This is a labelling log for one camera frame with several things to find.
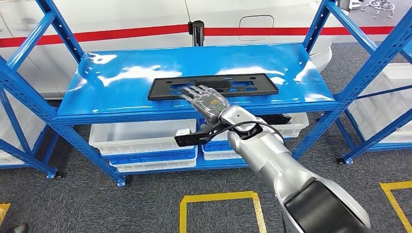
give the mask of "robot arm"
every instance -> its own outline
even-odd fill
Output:
[[[372,232],[369,216],[359,203],[335,182],[316,175],[293,159],[283,138],[264,120],[242,107],[229,107],[228,101],[212,88],[192,86],[186,91],[190,96],[184,98],[208,123],[222,130],[230,129],[231,147],[274,191],[290,229],[297,233]],[[198,134],[198,144],[210,140],[207,135],[207,132]],[[196,140],[184,136],[176,137],[176,141],[182,145],[196,144]]]

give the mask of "white car body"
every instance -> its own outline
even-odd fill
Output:
[[[54,0],[74,33],[187,24],[201,20],[207,28],[308,28],[318,0]],[[0,38],[26,37],[44,16],[34,0],[0,0]],[[326,27],[340,27],[330,16]],[[56,34],[49,27],[45,35]],[[208,45],[301,42],[304,35],[207,36]],[[320,36],[311,52],[319,71],[329,63],[334,36]],[[84,51],[191,46],[191,35],[175,33],[80,42]],[[16,47],[3,47],[9,59]],[[77,63],[63,43],[36,46],[19,73],[45,98],[63,97]]]

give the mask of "yellow floor tape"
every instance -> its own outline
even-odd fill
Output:
[[[403,213],[402,209],[400,208],[398,202],[396,201],[394,195],[392,194],[391,190],[395,189],[404,189],[404,188],[412,188],[412,181],[403,181],[403,182],[393,182],[393,183],[381,183],[379,182],[380,187],[382,188],[383,192],[389,199],[389,202],[394,207],[396,213],[399,216],[403,226],[406,229],[407,233],[412,233],[412,227],[409,223],[408,219],[406,218],[405,214]]]
[[[3,223],[4,217],[6,217],[6,212],[10,207],[10,203],[0,203],[0,225]]]
[[[179,232],[186,233],[187,231],[187,214],[188,214],[187,204],[188,203],[202,202],[202,201],[214,201],[214,200],[233,200],[233,199],[244,199],[244,198],[251,198],[253,200],[253,206],[255,208],[257,225],[259,226],[259,232],[266,233],[266,225],[265,225],[265,220],[263,219],[263,213],[262,213],[262,208],[260,206],[259,196],[257,193],[253,191],[184,196],[182,201],[180,202]]]

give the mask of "black pole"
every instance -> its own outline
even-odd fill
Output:
[[[203,46],[203,41],[205,40],[205,23],[200,20],[194,21],[192,24],[192,40],[193,46]]]

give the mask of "black arm segment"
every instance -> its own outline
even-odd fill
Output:
[[[321,182],[314,181],[286,203],[305,233],[373,233]]]

